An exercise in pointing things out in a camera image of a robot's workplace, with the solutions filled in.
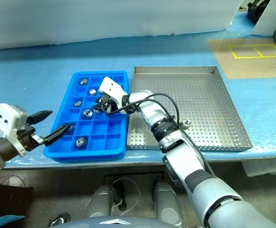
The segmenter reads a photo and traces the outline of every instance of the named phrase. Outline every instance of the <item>stainless steel tray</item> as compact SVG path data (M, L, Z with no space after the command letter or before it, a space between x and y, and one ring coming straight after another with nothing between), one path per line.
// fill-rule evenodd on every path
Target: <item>stainless steel tray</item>
M216 66L207 67L135 67L132 91L143 89L167 93L176 101L180 119L189 119L187 130L202 151L245 151L251 141L233 105ZM171 114L173 104L156 96ZM157 141L141 114L130 115L129 149L158 149Z

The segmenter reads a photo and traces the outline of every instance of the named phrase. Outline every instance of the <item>metal nut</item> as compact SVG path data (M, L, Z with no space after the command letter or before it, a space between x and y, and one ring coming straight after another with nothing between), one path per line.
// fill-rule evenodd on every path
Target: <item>metal nut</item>
M75 107L80 107L80 106L81 106L81 104L82 104L82 102L81 102L81 101L77 101L77 102L75 103Z
M84 118L84 119L89 119L89 118L91 118L92 117L92 111L90 110L90 109L84 109L83 111L82 111L82 117Z
M181 127L185 130L192 125L191 120L188 120L188 119L183 119L181 123L182 123Z
M90 89L89 90L89 95L93 96L97 93L97 91L95 89Z
M86 145L86 139L84 137L80 137L76 140L76 146L81 147L83 145Z
M87 84L87 82L89 82L88 80L87 80L87 78L84 78L84 79L82 79L81 81L80 81L80 85L82 86L85 86L86 84Z

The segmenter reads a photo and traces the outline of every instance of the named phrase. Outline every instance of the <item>blue tablecloth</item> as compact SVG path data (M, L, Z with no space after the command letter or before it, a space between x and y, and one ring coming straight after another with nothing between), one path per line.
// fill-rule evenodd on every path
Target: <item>blue tablecloth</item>
M29 114L53 110L36 125L38 135L47 135L77 71L125 70L131 84L134 66L218 66L254 147L245 152L205 152L205 157L209 161L276 157L276 78L229 80L207 44L213 38L246 38L252 29L246 12L239 12L224 31L0 50L0 102L19 105ZM40 146L24 158L7 162L6 167L125 166L161 164L161 160L159 150L128 150L121 160L58 163L44 157Z

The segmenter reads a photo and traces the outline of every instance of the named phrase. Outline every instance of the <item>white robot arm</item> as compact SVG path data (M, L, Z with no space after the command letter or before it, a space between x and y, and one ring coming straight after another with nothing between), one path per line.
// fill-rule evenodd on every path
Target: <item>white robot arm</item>
M150 91L127 94L112 79L104 78L99 91L101 109L107 114L141 112L159 147L174 182L180 182L187 191L194 211L205 227L211 228L276 228L251 204L221 179L205 171L202 154L186 132ZM117 104L112 110L110 100Z

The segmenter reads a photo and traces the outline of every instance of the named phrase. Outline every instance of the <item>floor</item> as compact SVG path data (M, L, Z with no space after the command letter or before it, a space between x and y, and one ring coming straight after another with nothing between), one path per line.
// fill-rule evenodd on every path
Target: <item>floor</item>
M218 177L234 188L265 217L276 223L276 175L249 178L240 162L213 163ZM7 175L18 175L27 187L33 187L33 200L25 218L24 227L47 227L49 220L62 212L68 212L71 220L84 218L89 199L103 183L120 177L134 180L141 190L137 206L127 215L154 217L151 199L154 181L169 177L164 166L140 166L126 168L76 169L76 170L18 170L1 171L0 183L22 186L17 177L6 182ZM137 199L137 189L130 181L123 180L128 207ZM183 188L173 187L177 193L184 216L184 227L200 226ZM115 209L113 215L120 212Z

